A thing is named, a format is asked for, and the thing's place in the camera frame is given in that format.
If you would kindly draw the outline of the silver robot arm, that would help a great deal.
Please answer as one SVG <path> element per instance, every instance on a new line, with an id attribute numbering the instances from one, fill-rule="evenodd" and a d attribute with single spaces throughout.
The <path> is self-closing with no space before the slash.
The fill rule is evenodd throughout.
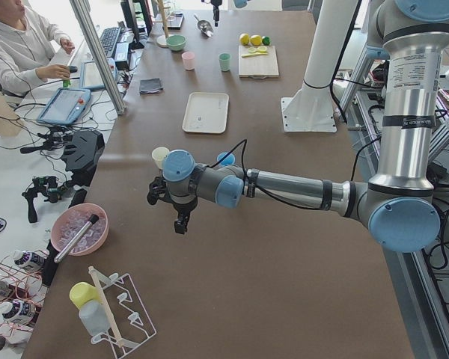
<path id="1" fill-rule="evenodd" d="M 199 199 L 234 208 L 266 195 L 306 210 L 334 211 L 361 222 L 384 248 L 410 253 L 432 243 L 441 221 L 426 177 L 442 51 L 449 45 L 449 1 L 376 1 L 368 45 L 390 57 L 377 172 L 367 182 L 276 174 L 243 165 L 198 164 L 185 150 L 165 158 L 147 199 L 173 205 L 185 233 Z"/>
<path id="2" fill-rule="evenodd" d="M 223 5 L 223 1 L 222 0 L 209 0 L 209 1 L 201 0 L 201 2 L 212 5 L 214 25 L 218 26 L 219 21 L 220 21 L 220 8 Z M 230 8 L 232 10 L 234 10 L 234 9 L 242 9 L 242 8 L 246 7 L 248 4 L 248 1 L 247 0 L 233 0 L 230 3 L 231 3 Z"/>

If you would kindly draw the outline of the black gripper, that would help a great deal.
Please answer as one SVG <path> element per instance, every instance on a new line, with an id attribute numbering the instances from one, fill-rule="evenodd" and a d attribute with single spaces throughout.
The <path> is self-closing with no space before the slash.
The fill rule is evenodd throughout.
<path id="1" fill-rule="evenodd" d="M 191 213 L 198 205 L 198 198 L 195 194 L 190 194 L 187 189 L 176 186 L 168 187 L 168 194 L 178 212 L 177 219 L 174 221 L 174 231 L 177 234 L 186 234 Z"/>
<path id="2" fill-rule="evenodd" d="M 210 0 L 210 4 L 213 6 L 213 21 L 215 26 L 218 26 L 220 20 L 219 7 L 222 5 L 222 0 Z"/>

